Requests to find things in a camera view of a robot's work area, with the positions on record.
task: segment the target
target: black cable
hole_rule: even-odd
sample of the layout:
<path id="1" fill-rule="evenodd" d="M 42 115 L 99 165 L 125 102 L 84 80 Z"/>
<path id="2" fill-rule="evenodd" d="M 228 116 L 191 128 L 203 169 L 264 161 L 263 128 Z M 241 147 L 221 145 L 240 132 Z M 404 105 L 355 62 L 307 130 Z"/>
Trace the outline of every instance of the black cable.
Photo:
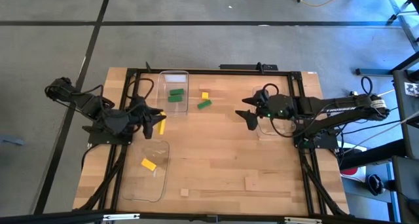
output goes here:
<path id="1" fill-rule="evenodd" d="M 134 131 L 132 131 L 132 133 L 138 132 L 139 129 L 141 128 L 141 125 L 140 124 L 135 124 L 134 126 L 137 126 L 137 128 Z"/>
<path id="2" fill-rule="evenodd" d="M 357 122 L 357 121 L 355 121 L 354 123 L 363 124 L 363 123 L 366 123 L 368 121 L 369 121 L 368 119 L 365 119 L 365 121 L 363 121 L 363 122 Z"/>
<path id="3" fill-rule="evenodd" d="M 338 133 L 338 135 L 340 134 L 340 137 L 342 138 L 341 139 L 341 141 L 340 141 L 340 151 L 339 152 L 341 152 L 342 153 L 342 158 L 340 158 L 340 163 L 339 163 L 339 167 L 340 167 L 340 165 L 342 164 L 342 161 L 343 161 L 343 157 L 344 157 L 344 155 L 345 155 L 345 153 L 343 153 L 343 146 L 344 146 L 344 144 L 345 144 L 345 142 L 344 142 L 344 138 L 343 138 L 343 130 L 346 128 L 346 126 L 348 125 L 348 123 L 346 123 L 344 126 L 343 126 L 343 128 L 342 129 L 340 129 L 340 127 L 338 126 L 338 128 L 340 129 L 340 131 L 339 131 L 339 133 Z"/>
<path id="4" fill-rule="evenodd" d="M 292 135 L 292 136 L 286 136 L 286 135 L 284 135 L 284 134 L 282 134 L 281 132 L 279 132 L 276 128 L 275 128 L 275 125 L 274 125 L 274 119 L 270 119 L 270 124 L 272 125 L 272 127 L 273 127 L 273 129 L 274 129 L 274 131 L 278 134 L 278 135 L 280 135 L 280 136 L 282 136 L 282 137 L 285 137 L 285 138 L 295 138 L 295 137 L 297 137 L 297 136 L 301 136 L 303 133 L 305 133 L 313 124 L 314 124 L 314 122 L 316 121 L 316 117 L 318 117 L 320 114 L 321 114 L 321 112 L 323 112 L 323 110 L 326 108 L 326 107 L 329 107 L 330 105 L 332 105 L 331 103 L 329 103 L 329 104 L 327 104 L 325 107 L 323 107 L 322 109 L 320 109 L 319 110 L 319 112 L 317 113 L 317 115 L 316 116 L 314 116 L 314 118 L 312 119 L 312 121 L 310 122 L 310 124 L 304 129 L 304 130 L 302 130 L 301 132 L 299 132 L 299 133 L 297 133 L 297 134 L 295 134 L 295 135 Z"/>
<path id="5" fill-rule="evenodd" d="M 66 106 L 66 107 L 67 107 L 67 108 L 69 108 L 69 109 L 72 109 L 72 110 L 74 110 L 74 111 L 76 111 L 76 112 L 78 112 L 78 113 L 83 114 L 80 110 L 78 110 L 78 109 L 76 109 L 76 108 L 70 107 L 69 105 L 66 105 L 66 104 L 64 104 L 64 103 L 62 103 L 62 102 L 59 102 L 58 100 L 57 100 L 56 102 L 57 102 L 57 103 L 59 103 L 60 105 L 64 105 L 64 106 Z"/>
<path id="6" fill-rule="evenodd" d="M 134 84 L 135 82 L 140 82 L 140 81 L 142 81 L 142 80 L 146 80 L 146 81 L 149 81 L 149 82 L 151 82 L 151 87 L 150 87 L 150 90 L 147 92 L 147 94 L 144 96 L 144 100 L 146 100 L 147 99 L 147 97 L 149 97 L 149 94 L 151 93 L 151 91 L 153 90 L 153 88 L 155 87 L 155 82 L 153 81 L 153 80 L 151 80 L 151 79 L 148 79 L 148 78 L 143 78 L 143 79 L 137 79 L 137 80 L 135 80 L 135 81 L 133 81 L 133 82 L 130 82 L 130 84 L 128 84 L 128 88 L 132 85 L 132 84 Z"/>
<path id="7" fill-rule="evenodd" d="M 345 132 L 344 135 L 355 133 L 355 132 L 359 132 L 359 131 L 366 130 L 366 129 L 376 128 L 376 127 L 379 127 L 379 126 L 389 125 L 389 124 L 392 124 L 392 123 L 395 123 L 395 122 L 400 122 L 400 120 L 396 120 L 396 121 L 392 121 L 392 122 L 387 122 L 387 123 L 383 123 L 383 124 L 379 124 L 379 125 L 375 125 L 375 126 L 369 126 L 369 127 L 361 128 L 361 129 L 354 130 L 354 131 L 351 131 L 351 132 Z"/>
<path id="8" fill-rule="evenodd" d="M 364 87 L 364 80 L 365 79 L 367 79 L 368 80 L 368 82 L 369 82 L 369 91 L 367 91 L 367 90 L 365 90 L 365 87 Z M 367 94 L 367 95 L 371 95 L 371 93 L 373 93 L 373 81 L 371 80 L 371 78 L 369 78 L 369 77 L 367 77 L 367 76 L 364 76 L 364 77 L 362 77 L 361 78 L 361 86 L 362 86 L 362 90 L 364 90 L 364 92 Z"/>
<path id="9" fill-rule="evenodd" d="M 398 195 L 401 195 L 401 196 L 403 196 L 403 197 L 405 197 L 405 199 L 407 199 L 408 201 L 410 201 L 410 200 L 412 200 L 411 198 L 409 198 L 409 197 L 407 197 L 405 194 L 403 194 L 402 192 L 400 192 L 400 191 L 395 191 Z"/>
<path id="10" fill-rule="evenodd" d="M 72 94 L 72 95 L 74 95 L 74 96 L 81 96 L 81 95 L 84 95 L 84 94 L 87 94 L 87 93 L 91 93 L 92 91 L 95 91 L 95 90 L 96 90 L 96 89 L 98 89 L 100 86 L 101 86 L 101 85 L 95 86 L 94 88 L 92 88 L 92 89 L 90 89 L 90 90 L 87 90 L 87 91 L 85 91 L 85 92 L 72 92 L 71 94 Z"/>
<path id="11" fill-rule="evenodd" d="M 304 149 L 302 149 L 302 148 L 300 148 L 300 144 L 301 144 L 301 142 L 303 141 L 303 139 L 301 138 L 300 139 L 300 141 L 299 141 L 299 143 L 297 144 L 297 149 L 299 150 L 299 152 L 300 153 L 302 153 L 303 155 L 311 155 L 313 152 L 314 152 L 314 149 L 312 150 L 312 151 L 310 151 L 310 152 L 308 152 L 308 153 L 306 153 L 305 151 L 304 151 Z"/>
<path id="12" fill-rule="evenodd" d="M 91 151 L 93 148 L 95 148 L 96 146 L 98 146 L 99 144 L 93 144 L 90 148 L 88 148 L 84 154 L 83 157 L 81 159 L 81 170 L 83 171 L 83 166 L 84 166 L 84 159 L 86 158 L 87 153 L 89 153 L 89 151 Z"/>
<path id="13" fill-rule="evenodd" d="M 151 81 L 151 87 L 150 87 L 150 90 L 148 91 L 148 93 L 147 93 L 147 94 L 145 95 L 145 97 L 144 97 L 144 100 L 145 100 L 145 99 L 149 96 L 149 94 L 151 93 L 151 91 L 153 90 L 153 88 L 155 87 L 155 83 L 154 83 L 154 81 L 153 81 L 153 80 L 151 80 L 151 79 L 146 79 L 146 78 L 144 78 L 144 79 L 138 79 L 138 80 L 135 80 L 135 81 L 131 82 L 130 84 L 128 84 L 128 87 L 129 87 L 131 84 L 133 84 L 134 82 L 136 82 L 136 81 L 141 81 L 141 80 Z M 126 111 L 125 113 L 120 114 L 120 115 L 108 115 L 108 114 L 104 111 L 105 109 L 103 108 L 102 98 L 103 98 L 103 85 L 100 85 L 100 107 L 101 107 L 102 113 L 103 113 L 104 115 L 108 116 L 108 117 L 113 117 L 113 118 L 125 117 L 125 116 L 129 115 L 132 111 L 134 111 L 134 110 L 135 110 L 138 106 L 140 106 L 140 105 L 141 105 L 141 102 L 140 102 L 140 103 L 136 104 L 135 106 L 133 106 L 130 110 L 128 110 L 128 111 Z"/>
<path id="14" fill-rule="evenodd" d="M 273 87 L 276 89 L 276 94 L 279 94 L 279 93 L 280 93 L 280 89 L 278 88 L 278 86 L 276 86 L 276 85 L 275 85 L 275 84 L 273 84 L 273 83 L 268 83 L 268 84 L 264 85 L 264 86 L 263 86 L 263 88 L 262 88 L 262 90 L 264 90 L 264 91 L 265 91 L 265 89 L 266 89 L 268 86 L 273 86 Z"/>

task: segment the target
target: black metal frame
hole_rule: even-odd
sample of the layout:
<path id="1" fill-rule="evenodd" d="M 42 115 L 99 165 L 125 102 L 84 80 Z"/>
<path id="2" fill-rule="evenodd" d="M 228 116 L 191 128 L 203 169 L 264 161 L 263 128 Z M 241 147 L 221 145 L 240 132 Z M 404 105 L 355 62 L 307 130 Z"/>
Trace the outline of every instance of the black metal frame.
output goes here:
<path id="1" fill-rule="evenodd" d="M 372 76 L 393 76 L 393 72 L 397 70 L 408 70 L 419 62 L 419 52 L 415 52 L 407 58 L 405 61 L 401 62 L 399 65 L 395 66 L 393 69 L 356 69 L 355 73 L 357 75 L 372 75 Z"/>
<path id="2" fill-rule="evenodd" d="M 121 101 L 120 101 L 120 108 L 123 108 L 126 103 L 126 98 L 128 95 L 128 84 L 130 83 L 130 79 L 135 76 L 136 80 L 141 77 L 142 73 L 160 73 L 161 71 L 165 71 L 169 69 L 151 69 L 147 64 L 147 69 L 128 69 L 126 73 L 124 88 L 122 91 Z M 294 81 L 297 82 L 297 86 L 299 88 L 299 95 L 304 96 L 304 87 L 302 84 L 302 77 L 301 72 L 285 72 L 285 71 L 271 71 L 271 70 L 264 70 L 260 68 L 259 70 L 207 70 L 207 69 L 192 69 L 188 70 L 189 74 L 206 74 L 206 75 L 268 75 L 268 76 L 278 76 L 278 77 L 287 77 L 288 86 L 289 86 L 289 93 L 290 96 L 295 95 L 294 89 Z M 134 85 L 133 92 L 138 91 L 139 81 L 136 81 Z M 103 183 L 100 185 L 98 190 L 105 190 L 102 196 L 100 197 L 101 200 L 99 201 L 99 210 L 92 210 L 94 207 L 93 202 L 86 203 L 80 210 L 74 210 L 73 212 L 65 212 L 65 213 L 56 213 L 56 214 L 40 214 L 40 215 L 26 215 L 26 216 L 17 216 L 17 217 L 4 217 L 0 218 L 0 222 L 2 223 L 86 223 L 91 221 L 95 221 L 99 223 L 103 220 L 104 215 L 111 215 L 111 214 L 132 214 L 131 212 L 117 212 L 117 200 L 119 195 L 120 183 L 122 180 L 122 172 L 124 168 L 124 162 L 126 158 L 126 152 L 129 145 L 122 145 L 121 152 L 118 158 L 118 164 L 113 164 L 113 160 L 115 159 L 116 153 L 116 146 L 112 145 L 111 149 L 109 150 L 109 158 L 108 158 L 108 165 L 105 172 L 105 178 Z M 308 209 L 308 219 L 320 219 L 322 223 L 389 223 L 386 221 L 376 221 L 376 220 L 368 220 L 368 219 L 359 219 L 355 218 L 350 215 L 327 215 L 325 201 L 322 197 L 329 197 L 327 199 L 329 201 L 329 206 L 331 205 L 330 202 L 333 202 L 330 196 L 327 194 L 325 189 L 318 189 L 318 198 L 319 198 L 319 208 L 320 214 L 314 213 L 314 207 L 312 202 L 312 195 L 310 191 L 310 182 L 308 176 L 310 176 L 311 181 L 314 182 L 314 185 L 321 186 L 320 175 L 319 175 L 319 168 L 318 162 L 316 157 L 316 151 L 313 149 L 310 150 L 310 158 L 312 160 L 313 172 L 308 172 L 308 167 L 304 164 L 308 164 L 308 161 L 305 157 L 304 153 L 300 151 L 297 152 L 300 156 L 301 161 L 301 168 L 302 168 L 302 178 L 304 183 L 304 192 L 306 194 L 306 203 Z M 104 209 L 104 200 L 106 197 L 106 190 L 108 189 L 110 181 L 113 179 L 112 174 L 115 174 L 117 169 L 117 175 L 115 179 L 115 185 L 113 189 L 113 196 L 111 201 L 110 209 Z M 291 219 L 294 218 L 301 218 L 301 217 L 287 217 L 282 215 L 217 215 L 217 214 L 156 214 L 156 213 L 140 213 L 134 214 L 136 217 L 141 217 L 141 219 L 183 219 L 183 220 L 200 220 L 206 221 L 210 223 L 217 223 L 219 221 L 275 221 L 281 222 L 284 221 L 292 221 Z"/>
<path id="3" fill-rule="evenodd" d="M 132 77 L 135 76 L 136 79 L 139 79 L 141 77 L 142 73 L 159 74 L 160 72 L 166 71 L 166 70 L 170 70 L 170 69 L 151 69 L 148 64 L 147 64 L 146 69 L 128 69 L 127 73 L 126 73 L 124 89 L 122 91 L 120 108 L 124 107 L 124 105 L 126 103 L 126 96 L 127 96 L 127 92 L 128 92 L 128 87 L 127 86 L 130 83 L 130 79 Z M 301 72 L 296 72 L 296 71 L 292 71 L 292 72 L 270 71 L 270 70 L 263 70 L 263 68 L 259 69 L 259 70 L 188 69 L 187 71 L 188 71 L 189 74 L 205 74 L 205 75 L 258 75 L 258 76 L 259 75 L 267 75 L 267 76 L 286 77 L 287 82 L 288 82 L 290 96 L 296 96 L 295 95 L 295 89 L 294 89 L 294 86 L 293 86 L 293 81 L 297 82 L 297 85 L 298 85 L 298 88 L 299 88 L 299 95 L 300 96 L 305 96 L 304 87 L 303 87 L 303 84 L 302 84 Z M 138 81 L 136 81 L 136 83 L 134 85 L 134 91 L 133 92 L 137 92 L 137 91 L 138 91 Z M 109 157 L 108 157 L 108 163 L 107 163 L 107 169 L 106 169 L 105 177 L 109 174 L 110 168 L 113 165 L 116 146 L 117 145 L 112 145 L 111 146 L 111 150 L 109 152 Z M 121 151 L 121 153 L 126 153 L 127 147 L 128 146 L 122 146 L 121 150 L 124 150 L 124 151 L 123 152 Z M 299 156 L 300 156 L 300 160 L 301 160 L 301 167 L 303 167 L 302 156 L 304 156 L 304 155 L 302 153 L 299 153 Z M 312 160 L 313 172 L 316 175 L 316 178 L 320 180 L 320 172 L 319 172 L 319 167 L 318 167 L 317 156 L 316 156 L 316 152 L 313 149 L 310 150 L 310 158 Z M 115 186 L 114 186 L 114 189 L 113 189 L 113 195 L 112 195 L 112 201 L 111 201 L 111 207 L 110 207 L 112 210 L 116 210 L 116 207 L 117 207 L 117 200 L 118 200 L 118 194 L 119 194 L 119 189 L 120 189 L 120 183 L 121 183 L 121 180 L 122 180 L 122 171 L 123 171 L 123 165 L 122 165 L 121 170 L 118 171 L 118 174 L 117 174 L 116 180 L 115 180 Z M 301 168 L 301 172 L 302 172 L 302 178 L 303 178 L 303 182 L 304 182 L 304 192 L 306 194 L 306 205 L 307 205 L 307 208 L 308 208 L 308 213 L 310 215 L 312 215 L 312 214 L 314 214 L 314 206 L 313 206 L 312 195 L 311 195 L 311 190 L 310 190 L 309 177 L 308 177 L 306 171 L 303 168 Z M 105 201 L 104 200 L 106 199 L 106 195 L 107 195 L 106 193 L 102 194 L 99 208 L 105 208 L 105 206 L 104 206 Z M 320 212 L 321 212 L 321 214 L 326 214 L 325 201 L 324 201 L 324 199 L 322 199 L 319 191 L 318 191 L 318 198 L 319 198 Z M 153 214 L 153 215 L 163 217 L 166 214 Z M 179 217 L 179 216 L 187 217 L 186 219 L 194 219 L 197 215 L 196 214 L 189 214 L 189 215 L 182 214 L 182 215 L 176 215 L 176 216 L 177 217 Z"/>
<path id="4" fill-rule="evenodd" d="M 400 157 L 407 156 L 404 139 L 391 141 L 385 145 L 381 145 L 373 149 L 368 149 L 364 152 L 345 156 L 345 159 L 340 165 L 340 169 L 346 170 L 350 168 L 366 166 L 368 164 L 378 163 L 381 161 L 387 161 L 395 155 Z"/>
<path id="5" fill-rule="evenodd" d="M 327 27 L 400 27 L 388 21 L 0 21 L 0 26 L 327 26 Z"/>

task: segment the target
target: clear plastic container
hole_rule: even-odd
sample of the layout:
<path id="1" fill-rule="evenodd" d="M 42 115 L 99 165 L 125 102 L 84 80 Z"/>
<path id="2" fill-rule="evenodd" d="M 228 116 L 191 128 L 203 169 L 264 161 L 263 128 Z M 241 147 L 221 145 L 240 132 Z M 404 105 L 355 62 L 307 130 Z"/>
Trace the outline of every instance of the clear plastic container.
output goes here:
<path id="1" fill-rule="evenodd" d="M 255 86 L 251 96 L 253 96 L 256 91 L 262 90 L 262 88 L 263 86 Z M 272 88 L 271 86 L 268 86 L 266 90 L 268 91 L 269 96 L 272 96 L 276 93 L 276 89 Z M 296 129 L 295 123 L 289 120 L 274 119 L 274 125 L 279 132 L 285 135 L 291 135 L 291 133 Z M 256 133 L 259 138 L 272 138 L 276 136 L 280 137 L 280 135 L 278 135 L 273 129 L 272 124 L 270 123 L 270 119 L 267 117 L 257 118 Z"/>
<path id="2" fill-rule="evenodd" d="M 128 147 L 122 180 L 122 197 L 127 200 L 158 202 L 164 196 L 169 165 L 169 144 L 161 140 L 136 141 Z M 156 165 L 152 171 L 141 163 Z"/>
<path id="3" fill-rule="evenodd" d="M 169 102 L 170 90 L 183 89 L 181 102 Z M 189 73 L 183 70 L 167 70 L 158 75 L 157 108 L 167 115 L 186 115 L 189 100 Z"/>

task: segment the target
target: wooden table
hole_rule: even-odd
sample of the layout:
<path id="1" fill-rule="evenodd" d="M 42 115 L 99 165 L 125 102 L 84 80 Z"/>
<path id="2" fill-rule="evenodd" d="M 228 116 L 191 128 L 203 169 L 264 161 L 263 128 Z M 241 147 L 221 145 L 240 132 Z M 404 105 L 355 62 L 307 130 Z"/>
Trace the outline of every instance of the wooden table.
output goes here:
<path id="1" fill-rule="evenodd" d="M 104 96 L 118 103 L 126 68 L 109 69 Z M 158 74 L 142 74 L 157 84 Z M 316 73 L 302 73 L 307 96 L 321 98 Z M 256 86 L 278 85 L 288 94 L 286 77 L 242 75 L 189 75 L 189 112 L 187 116 L 168 117 L 163 135 L 156 126 L 152 140 L 141 132 L 134 134 L 128 149 L 117 210 L 179 214 L 308 215 L 301 166 L 292 139 L 249 131 L 234 110 L 247 110 L 241 99 L 252 96 Z M 150 83 L 140 81 L 139 94 Z M 156 87 L 147 104 L 156 106 Z M 209 92 L 213 104 L 198 110 L 201 93 Z M 147 148 L 159 149 L 148 151 Z M 82 206 L 103 179 L 109 145 L 100 145 L 86 156 L 74 208 Z M 155 162 L 156 174 L 142 167 L 145 156 L 161 155 Z M 333 200 L 348 212 L 346 197 L 335 156 L 318 149 L 321 180 Z M 245 179 L 251 185 L 245 186 Z M 164 180 L 166 185 L 162 193 Z M 106 207 L 111 199 L 111 184 Z M 188 189 L 188 197 L 181 196 Z M 316 190 L 312 185 L 315 210 Z M 140 201 L 146 198 L 157 202 Z"/>

